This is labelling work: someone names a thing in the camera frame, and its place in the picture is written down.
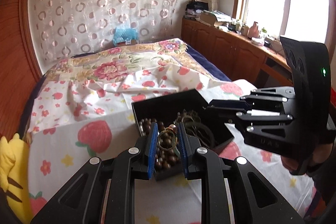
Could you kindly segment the person right hand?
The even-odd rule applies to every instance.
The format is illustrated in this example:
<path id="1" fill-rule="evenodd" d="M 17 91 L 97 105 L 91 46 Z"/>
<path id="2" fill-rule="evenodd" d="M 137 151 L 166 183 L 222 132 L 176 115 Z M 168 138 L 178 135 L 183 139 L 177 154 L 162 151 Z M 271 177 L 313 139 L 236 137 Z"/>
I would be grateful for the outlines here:
<path id="1" fill-rule="evenodd" d="M 333 150 L 332 144 L 322 144 L 315 148 L 313 154 L 310 157 L 309 166 L 322 164 L 325 162 Z M 293 159 L 281 156 L 282 165 L 290 172 L 297 170 L 299 163 Z"/>

